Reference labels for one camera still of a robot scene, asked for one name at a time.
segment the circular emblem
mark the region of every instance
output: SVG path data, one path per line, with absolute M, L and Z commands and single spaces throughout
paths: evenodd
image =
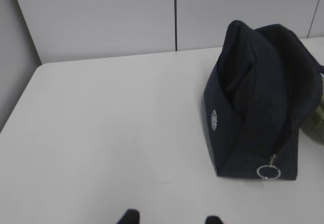
M 212 119 L 211 119 L 211 121 L 212 121 L 212 129 L 215 131 L 216 128 L 217 128 L 217 113 L 216 113 L 215 110 L 213 110 L 213 112 L 212 112 Z

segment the metal clasp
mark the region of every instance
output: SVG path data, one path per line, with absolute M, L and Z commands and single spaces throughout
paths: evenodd
M 281 171 L 280 171 L 280 169 L 277 168 L 276 166 L 274 166 L 274 164 L 273 164 L 275 158 L 276 158 L 276 155 L 273 154 L 273 156 L 270 157 L 270 163 L 269 163 L 269 165 L 264 165 L 264 166 L 258 167 L 258 169 L 257 169 L 257 174 L 258 174 L 258 176 L 259 176 L 260 178 L 263 178 L 263 179 L 266 179 L 266 180 L 275 180 L 275 179 L 277 179 L 277 178 L 279 178 L 279 177 L 281 176 Z M 262 168 L 265 168 L 265 167 L 273 168 L 273 169 L 277 170 L 277 171 L 278 171 L 278 175 L 277 175 L 276 177 L 271 177 L 271 178 L 269 178 L 269 177 L 267 177 L 267 176 L 263 176 L 263 175 L 260 173 L 260 170 L 261 170 Z

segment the white wall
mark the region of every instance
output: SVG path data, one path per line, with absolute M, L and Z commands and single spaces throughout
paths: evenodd
M 309 33 L 310 38 L 324 36 L 324 0 L 319 0 L 313 25 Z
M 39 63 L 17 0 L 0 0 L 0 130 Z
M 281 23 L 305 38 L 317 1 L 177 0 L 178 49 L 221 46 L 232 20 L 242 20 L 252 28 Z
M 174 0 L 18 0 L 42 63 L 175 50 Z

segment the white table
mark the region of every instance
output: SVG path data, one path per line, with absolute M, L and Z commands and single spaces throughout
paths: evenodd
M 324 64 L 324 38 L 303 42 Z M 322 223 L 324 145 L 303 132 L 296 181 L 215 175 L 202 95 L 220 52 L 39 67 L 0 134 L 0 223 Z

